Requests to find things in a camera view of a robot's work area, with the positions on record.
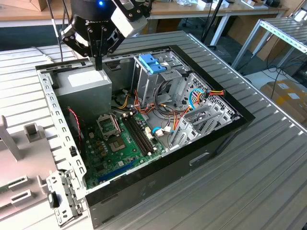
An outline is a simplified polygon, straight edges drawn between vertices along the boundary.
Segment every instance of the blue drive rail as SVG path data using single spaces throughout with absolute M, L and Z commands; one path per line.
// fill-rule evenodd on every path
M 161 66 L 158 59 L 151 54 L 140 55 L 139 60 L 152 74 L 166 71 L 166 68 Z

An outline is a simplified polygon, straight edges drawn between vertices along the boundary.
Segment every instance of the black ram slot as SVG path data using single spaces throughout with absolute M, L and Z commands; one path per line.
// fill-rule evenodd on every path
M 128 118 L 128 122 L 132 128 L 132 130 L 135 131 L 140 143 L 144 146 L 145 149 L 145 156 L 147 155 L 148 152 L 153 152 L 153 148 L 149 141 L 147 140 L 146 136 L 142 132 L 142 130 L 139 128 L 138 124 L 134 120 L 133 117 Z
M 148 152 L 153 152 L 151 143 L 143 134 L 142 130 L 139 128 L 133 117 L 124 118 L 123 123 L 128 129 L 132 138 L 137 143 L 138 147 L 141 149 L 143 156 L 147 156 Z
M 133 127 L 136 130 L 139 131 L 140 137 L 142 138 L 143 143 L 146 145 L 146 150 L 148 150 L 148 152 L 153 152 L 153 147 L 152 147 L 151 143 L 149 142 L 147 137 L 144 135 L 141 128 L 139 127 L 139 125 L 137 124 L 136 120 L 134 120 L 133 117 L 131 118 L 131 124 L 133 125 Z
M 136 135 L 135 130 L 131 127 L 131 124 L 127 120 L 127 118 L 122 119 L 122 122 L 124 123 L 126 129 L 129 131 L 130 135 L 134 139 L 134 141 L 137 143 L 138 147 L 140 148 L 142 155 L 147 155 L 146 149 L 142 142 L 139 140 L 138 136 Z

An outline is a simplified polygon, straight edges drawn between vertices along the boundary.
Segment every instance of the slotted metal surface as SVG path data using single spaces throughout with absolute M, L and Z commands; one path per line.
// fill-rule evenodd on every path
M 292 18 L 263 19 L 260 26 L 301 52 L 307 52 L 307 24 L 298 23 Z
M 170 44 L 189 54 L 256 119 L 220 156 L 101 229 L 301 229 L 307 221 L 307 132 L 184 32 L 127 39 L 116 53 Z M 56 46 L 42 50 L 59 61 Z M 66 60 L 74 58 L 67 47 L 64 50 Z M 7 116 L 10 132 L 21 130 L 29 121 L 42 125 L 61 168 L 67 161 L 34 71 L 35 65 L 43 63 L 33 49 L 0 53 L 0 114 Z M 47 202 L 0 223 L 0 229 L 7 226 L 58 229 Z M 91 229 L 91 222 L 84 214 L 67 228 Z

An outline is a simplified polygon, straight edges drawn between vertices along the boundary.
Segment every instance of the sticker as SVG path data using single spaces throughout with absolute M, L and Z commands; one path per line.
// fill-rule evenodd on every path
M 94 83 L 97 81 L 102 81 L 104 80 L 104 78 L 101 76 L 99 71 L 92 70 L 85 73 L 71 74 L 68 77 L 68 80 L 72 87 L 77 87 L 81 85 Z
M 279 83 L 278 85 L 279 85 L 279 87 L 282 88 L 283 90 L 286 90 L 286 89 L 289 88 L 289 87 L 288 87 L 286 84 L 284 84 L 284 83 Z
M 296 94 L 296 93 L 288 93 L 288 95 L 292 98 L 292 99 L 300 99 L 300 97 Z
M 124 166 L 124 162 L 123 161 L 119 161 L 118 164 L 119 164 L 120 167 Z

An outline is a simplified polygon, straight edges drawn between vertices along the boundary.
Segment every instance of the desk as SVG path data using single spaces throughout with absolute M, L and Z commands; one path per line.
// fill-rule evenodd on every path
M 126 39 L 116 54 L 166 45 L 178 45 L 255 120 L 218 157 L 98 230 L 302 229 L 307 219 L 307 131 L 190 34 Z M 59 62 L 57 46 L 40 49 Z M 67 46 L 63 50 L 64 60 L 74 59 Z M 33 48 L 0 52 L 0 114 L 11 114 L 9 132 L 28 122 L 43 126 L 61 168 L 67 163 L 59 149 L 62 142 L 35 72 L 36 65 L 47 63 Z M 2 220 L 0 229 L 60 230 L 47 201 Z M 90 229 L 86 212 L 65 228 Z
M 262 15 L 262 14 L 277 14 L 276 18 L 280 18 L 284 12 L 288 10 L 287 7 L 264 9 L 252 9 L 243 3 L 230 4 L 228 8 L 220 9 L 217 16 L 222 16 L 220 24 L 211 41 L 212 46 L 216 45 L 220 38 L 227 21 L 230 16 L 234 15 Z M 70 0 L 66 0 L 68 11 L 71 13 Z M 51 8 L 56 19 L 57 24 L 62 23 L 63 6 L 61 0 L 53 0 Z M 153 2 L 151 20 L 167 19 L 167 18 L 194 18 L 207 17 L 209 14 L 208 8 L 200 7 L 193 4 L 192 6 L 181 6 L 176 2 Z M 21 8 L 0 5 L 0 27 L 14 27 L 14 26 L 35 26 L 35 25 L 51 25 L 50 14 L 48 9 L 42 12 L 30 11 Z M 151 32 L 155 32 L 157 23 L 151 22 Z

